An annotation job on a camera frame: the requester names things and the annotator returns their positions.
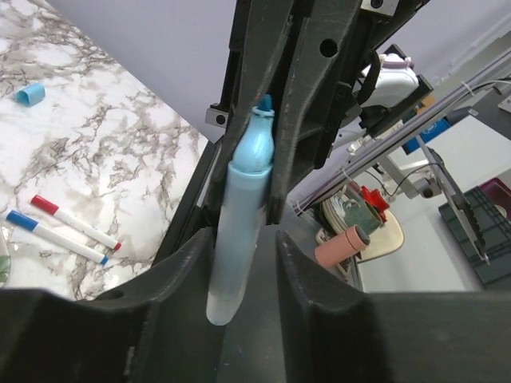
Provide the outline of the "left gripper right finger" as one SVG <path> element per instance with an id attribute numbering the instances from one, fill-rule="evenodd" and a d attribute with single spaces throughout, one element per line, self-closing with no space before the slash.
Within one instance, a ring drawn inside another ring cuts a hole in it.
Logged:
<path id="1" fill-rule="evenodd" d="M 367 294 L 275 237 L 289 382 L 507 382 L 506 291 Z"/>

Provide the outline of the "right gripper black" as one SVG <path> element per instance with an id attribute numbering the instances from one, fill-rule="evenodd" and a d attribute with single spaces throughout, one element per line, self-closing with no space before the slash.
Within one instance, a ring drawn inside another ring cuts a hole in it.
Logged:
<path id="1" fill-rule="evenodd" d="M 209 206 L 224 197 L 227 166 L 252 108 L 272 96 L 278 122 L 267 224 L 283 216 L 287 195 L 324 165 L 335 134 L 359 114 L 374 83 L 355 83 L 378 47 L 423 1 L 238 1 L 224 88 L 215 110 L 227 128 L 209 184 Z"/>

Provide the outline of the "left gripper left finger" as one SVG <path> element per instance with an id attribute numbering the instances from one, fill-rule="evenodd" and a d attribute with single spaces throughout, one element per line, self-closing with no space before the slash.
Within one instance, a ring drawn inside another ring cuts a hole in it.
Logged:
<path id="1" fill-rule="evenodd" d="M 224 340 L 206 317 L 212 232 L 91 301 L 1 292 L 4 382 L 214 382 Z"/>

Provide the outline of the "light blue highlighter body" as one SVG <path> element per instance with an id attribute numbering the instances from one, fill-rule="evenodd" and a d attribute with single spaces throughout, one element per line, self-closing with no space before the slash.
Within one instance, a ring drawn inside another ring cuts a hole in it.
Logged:
<path id="1" fill-rule="evenodd" d="M 274 117 L 271 95 L 266 94 L 252 109 L 228 164 L 206 306 L 207 319 L 215 326 L 227 325 L 244 297 L 272 170 Z"/>

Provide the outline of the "white red acrylic marker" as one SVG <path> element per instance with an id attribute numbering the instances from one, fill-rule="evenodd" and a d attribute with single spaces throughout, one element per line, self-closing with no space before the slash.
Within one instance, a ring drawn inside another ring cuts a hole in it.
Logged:
<path id="1" fill-rule="evenodd" d="M 54 218 L 61 220 L 63 223 L 70 225 L 72 228 L 80 231 L 82 234 L 95 239 L 97 242 L 107 246 L 113 251 L 118 251 L 121 248 L 121 242 L 117 239 L 99 231 L 88 223 L 76 218 L 68 211 L 59 207 L 59 210 L 52 215 Z"/>

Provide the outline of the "white blue acrylic marker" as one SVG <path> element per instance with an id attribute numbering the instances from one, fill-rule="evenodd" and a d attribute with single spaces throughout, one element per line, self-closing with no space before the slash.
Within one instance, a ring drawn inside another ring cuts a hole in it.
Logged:
<path id="1" fill-rule="evenodd" d="M 35 230 L 32 231 L 32 233 L 47 241 L 50 241 L 51 243 L 57 244 L 58 246 L 64 247 L 67 250 L 92 260 L 95 263 L 105 265 L 109 261 L 109 258 L 106 255 L 95 251 L 94 249 L 87 247 L 84 244 L 80 244 L 72 239 L 69 239 L 64 235 L 57 233 L 53 229 L 41 225 L 40 223 L 35 228 Z"/>

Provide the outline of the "light blue highlighter cap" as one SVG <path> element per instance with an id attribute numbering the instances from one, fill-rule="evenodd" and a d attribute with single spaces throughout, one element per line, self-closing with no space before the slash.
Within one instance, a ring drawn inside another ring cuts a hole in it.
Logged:
<path id="1" fill-rule="evenodd" d="M 42 83 L 27 85 L 16 92 L 14 99 L 25 107 L 32 107 L 43 101 L 46 97 L 46 89 Z"/>

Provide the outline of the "red pen cap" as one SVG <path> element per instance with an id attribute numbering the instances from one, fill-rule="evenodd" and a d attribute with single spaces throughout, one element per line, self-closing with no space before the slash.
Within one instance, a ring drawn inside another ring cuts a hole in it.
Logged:
<path id="1" fill-rule="evenodd" d="M 55 213 L 59 210 L 59 206 L 50 202 L 49 200 L 43 198 L 42 196 L 40 195 L 35 195 L 30 203 L 39 208 L 40 210 L 46 212 L 47 214 L 50 214 L 50 215 L 55 215 Z"/>

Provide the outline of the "blue pen cap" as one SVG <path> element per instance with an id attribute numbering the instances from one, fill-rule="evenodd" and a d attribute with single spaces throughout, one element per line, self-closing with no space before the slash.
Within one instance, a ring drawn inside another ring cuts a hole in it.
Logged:
<path id="1" fill-rule="evenodd" d="M 39 222 L 35 219 L 32 219 L 18 211 L 10 211 L 6 216 L 6 220 L 30 232 L 34 231 L 39 224 Z"/>

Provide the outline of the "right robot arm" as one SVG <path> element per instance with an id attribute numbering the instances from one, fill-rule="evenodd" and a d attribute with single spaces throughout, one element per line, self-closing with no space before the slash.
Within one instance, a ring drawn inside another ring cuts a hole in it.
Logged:
<path id="1" fill-rule="evenodd" d="M 263 202 L 278 223 L 287 194 L 321 168 L 338 130 L 354 118 L 371 133 L 389 128 L 431 91 L 396 45 L 379 48 L 422 1 L 238 1 L 220 102 L 209 123 L 226 128 L 205 206 L 218 215 L 228 162 L 252 110 L 270 96 L 275 151 Z"/>

